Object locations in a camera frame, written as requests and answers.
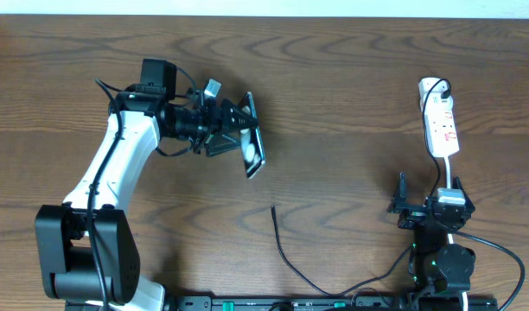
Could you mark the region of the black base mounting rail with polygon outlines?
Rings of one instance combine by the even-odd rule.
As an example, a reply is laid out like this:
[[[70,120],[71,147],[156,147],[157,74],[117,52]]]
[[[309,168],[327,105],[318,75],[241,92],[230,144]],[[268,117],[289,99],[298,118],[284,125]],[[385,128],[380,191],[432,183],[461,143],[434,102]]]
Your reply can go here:
[[[177,296],[165,299],[166,311],[320,311],[320,310],[461,310],[457,299],[426,298],[418,305],[393,297],[359,295],[356,298],[318,297],[211,297]]]

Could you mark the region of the black smartphone with lit screen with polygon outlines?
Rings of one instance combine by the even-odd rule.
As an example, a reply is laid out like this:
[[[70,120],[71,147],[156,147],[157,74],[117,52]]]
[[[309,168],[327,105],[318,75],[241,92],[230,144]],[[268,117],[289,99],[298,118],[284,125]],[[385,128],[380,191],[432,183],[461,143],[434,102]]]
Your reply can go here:
[[[258,114],[251,92],[247,92],[239,103],[241,110],[250,114],[252,118],[258,120]],[[266,164],[265,148],[259,126],[250,129],[243,129],[239,132],[240,149],[245,164],[245,174],[248,179],[252,179]]]

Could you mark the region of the white power strip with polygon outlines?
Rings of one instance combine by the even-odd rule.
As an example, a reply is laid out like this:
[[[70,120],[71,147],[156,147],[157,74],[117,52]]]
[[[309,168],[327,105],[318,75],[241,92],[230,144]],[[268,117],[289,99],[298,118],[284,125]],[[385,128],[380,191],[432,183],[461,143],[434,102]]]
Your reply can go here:
[[[418,83],[420,96],[420,109],[424,114],[426,140],[430,153],[435,158],[445,158],[459,151],[459,142],[453,108],[443,110],[436,107],[428,107],[425,103],[427,91],[440,81],[440,78],[427,77]]]

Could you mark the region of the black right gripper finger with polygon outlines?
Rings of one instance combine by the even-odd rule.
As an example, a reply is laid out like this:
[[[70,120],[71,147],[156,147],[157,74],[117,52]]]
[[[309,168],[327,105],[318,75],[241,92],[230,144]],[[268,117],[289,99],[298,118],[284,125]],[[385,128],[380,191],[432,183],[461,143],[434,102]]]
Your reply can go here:
[[[466,194],[462,182],[458,176],[453,178],[452,189],[454,191],[455,200],[458,203],[467,203],[469,201],[469,197]]]
[[[403,207],[408,203],[406,177],[403,172],[399,174],[398,185],[392,196],[392,207]]]

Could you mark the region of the white USB charger adapter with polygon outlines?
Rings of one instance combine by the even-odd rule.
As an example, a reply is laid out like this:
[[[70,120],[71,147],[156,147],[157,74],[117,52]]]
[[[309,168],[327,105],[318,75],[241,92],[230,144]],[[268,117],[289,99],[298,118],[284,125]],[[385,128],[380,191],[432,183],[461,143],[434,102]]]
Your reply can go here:
[[[442,79],[427,91],[426,97],[424,98],[425,103],[428,107],[432,106],[443,110],[451,110],[454,104],[451,92],[451,84],[446,79]]]

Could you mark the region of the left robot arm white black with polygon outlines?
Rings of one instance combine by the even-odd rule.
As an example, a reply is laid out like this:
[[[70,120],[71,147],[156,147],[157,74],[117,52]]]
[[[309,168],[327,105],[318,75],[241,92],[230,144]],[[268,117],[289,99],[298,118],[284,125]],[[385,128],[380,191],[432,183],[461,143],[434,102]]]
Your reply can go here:
[[[182,70],[143,61],[138,83],[103,85],[109,99],[105,137],[86,173],[59,205],[44,205],[35,235],[46,295],[68,310],[170,310],[166,289],[141,275],[127,213],[144,164],[164,138],[213,157],[239,150],[245,175],[265,165],[254,97],[219,98],[220,83],[176,91]]]

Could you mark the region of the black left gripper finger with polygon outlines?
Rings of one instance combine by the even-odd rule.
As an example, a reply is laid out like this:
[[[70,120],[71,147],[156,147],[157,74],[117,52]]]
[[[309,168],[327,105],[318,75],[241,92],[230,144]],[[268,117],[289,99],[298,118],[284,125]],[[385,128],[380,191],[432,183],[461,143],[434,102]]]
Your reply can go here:
[[[252,97],[243,97],[237,105],[224,98],[221,102],[221,118],[224,132],[256,129],[259,126]]]
[[[205,139],[205,150],[207,157],[236,150],[240,147],[240,140],[222,132],[210,133]]]

